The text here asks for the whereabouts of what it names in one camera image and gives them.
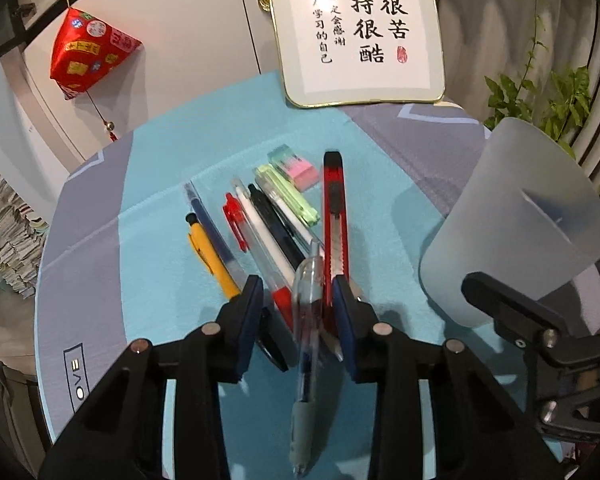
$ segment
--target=red fabric sachet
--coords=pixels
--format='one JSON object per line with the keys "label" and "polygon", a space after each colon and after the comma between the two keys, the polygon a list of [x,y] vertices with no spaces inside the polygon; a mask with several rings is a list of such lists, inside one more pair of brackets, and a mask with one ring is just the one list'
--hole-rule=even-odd
{"label": "red fabric sachet", "polygon": [[51,79],[65,99],[87,91],[122,63],[141,41],[87,12],[68,9],[51,55]]}

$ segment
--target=round table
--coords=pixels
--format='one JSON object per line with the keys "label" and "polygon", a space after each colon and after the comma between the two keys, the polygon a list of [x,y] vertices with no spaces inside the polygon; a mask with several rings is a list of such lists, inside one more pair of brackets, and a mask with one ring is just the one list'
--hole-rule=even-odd
{"label": "round table", "polygon": [[[488,133],[449,102],[299,110],[286,103],[278,74],[270,73],[176,108],[98,152],[64,185],[40,270],[36,366],[52,436],[129,341],[180,339],[215,319],[224,303],[187,241],[186,180],[193,179],[240,263],[256,272],[221,206],[231,177],[252,182],[253,168],[283,143],[317,167],[325,150],[341,151],[351,275],[379,317],[427,342],[462,339],[522,403],[521,351],[491,325],[469,330],[445,318],[427,302],[417,276],[422,251],[469,179]],[[306,196],[320,209],[317,188]],[[597,288],[596,279],[593,272],[584,281]],[[353,384],[342,366],[325,368],[321,377],[319,459],[310,478],[365,479],[375,388]],[[288,432],[296,380],[295,370],[282,374],[255,351],[243,381],[221,387],[234,480],[293,478]],[[430,478],[435,458],[426,383],[421,390]],[[168,474],[173,395],[170,384]]]}

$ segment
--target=floor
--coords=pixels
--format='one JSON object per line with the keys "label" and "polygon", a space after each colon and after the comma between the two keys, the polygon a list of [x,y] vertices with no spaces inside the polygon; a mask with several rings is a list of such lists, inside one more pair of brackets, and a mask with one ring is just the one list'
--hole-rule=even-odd
{"label": "floor", "polygon": [[33,296],[23,300],[15,292],[0,290],[0,361],[30,375],[36,373],[33,313]]}

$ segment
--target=translucent plastic cup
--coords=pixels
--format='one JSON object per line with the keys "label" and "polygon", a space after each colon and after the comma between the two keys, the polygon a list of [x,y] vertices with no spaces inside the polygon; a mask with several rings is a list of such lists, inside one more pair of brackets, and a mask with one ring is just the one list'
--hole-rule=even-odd
{"label": "translucent plastic cup", "polygon": [[504,119],[420,263],[455,322],[488,322],[460,290],[481,270],[539,300],[600,259],[600,199],[576,162],[532,124]]}

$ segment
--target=red pen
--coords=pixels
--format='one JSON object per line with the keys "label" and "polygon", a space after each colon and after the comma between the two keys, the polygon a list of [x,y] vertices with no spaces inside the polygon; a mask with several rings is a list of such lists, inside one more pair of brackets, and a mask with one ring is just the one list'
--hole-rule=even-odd
{"label": "red pen", "polygon": [[326,152],[323,160],[324,195],[324,327],[338,335],[331,298],[331,282],[343,274],[349,279],[347,206],[344,195],[344,170],[340,152]]}
{"label": "red pen", "polygon": [[282,277],[282,273],[278,270],[275,264],[271,261],[269,253],[267,253],[264,244],[261,242],[256,230],[249,222],[248,216],[244,213],[239,200],[231,193],[227,193],[226,204],[222,207],[224,216],[229,222],[229,227],[238,240],[242,252],[251,252],[251,256],[256,262],[256,266],[260,271],[271,297],[276,303],[280,314],[282,314],[286,325],[291,331],[294,329],[294,316],[291,307],[291,291],[286,286],[286,281]]}

